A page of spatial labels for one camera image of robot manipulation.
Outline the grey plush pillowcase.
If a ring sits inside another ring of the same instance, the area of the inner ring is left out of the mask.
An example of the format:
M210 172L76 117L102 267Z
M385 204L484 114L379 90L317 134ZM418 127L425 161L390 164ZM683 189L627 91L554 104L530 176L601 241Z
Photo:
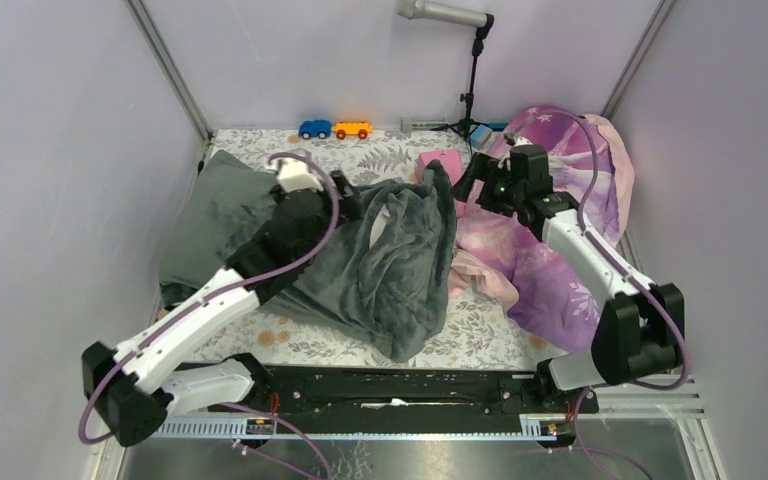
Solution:
M164 306L178 304L271 216L274 176L219 151L198 176L160 263ZM419 183L384 180L359 190L362 219L339 227L299 279L265 310L329 327L405 362L444 326L456 234L449 178L430 163ZM369 247L386 205L389 222Z

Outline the white pillow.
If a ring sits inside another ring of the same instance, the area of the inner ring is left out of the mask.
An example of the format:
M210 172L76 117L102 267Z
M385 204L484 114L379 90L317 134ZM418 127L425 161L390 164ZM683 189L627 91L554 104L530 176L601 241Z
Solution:
M369 247L372 248L381 238L390 219L390 212L386 205L378 211L369 232Z

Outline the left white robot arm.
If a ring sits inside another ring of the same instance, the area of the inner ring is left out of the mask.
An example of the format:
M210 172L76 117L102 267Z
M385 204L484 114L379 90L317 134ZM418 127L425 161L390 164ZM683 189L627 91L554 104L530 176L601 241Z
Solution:
M269 401L261 364L245 354L181 370L185 357L232 320L295 283L338 226L361 217L357 188L340 170L321 180L303 166L282 167L277 205L254 237L162 320L113 347L81 354L87 405L78 427L87 445L114 438L123 447L151 437L171 416L224 402L256 411Z

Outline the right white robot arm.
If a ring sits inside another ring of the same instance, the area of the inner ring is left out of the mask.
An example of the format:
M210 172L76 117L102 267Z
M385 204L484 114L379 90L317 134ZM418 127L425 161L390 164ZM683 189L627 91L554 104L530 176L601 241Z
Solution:
M579 202L554 189L548 155L539 145L513 147L507 159L472 155L453 194L465 201L482 182L476 203L518 222L571 267L598 306L589 348L543 361L533 386L535 402L557 412L573 391L600 385L640 384L684 363L684 297L658 285L623 260L599 234Z

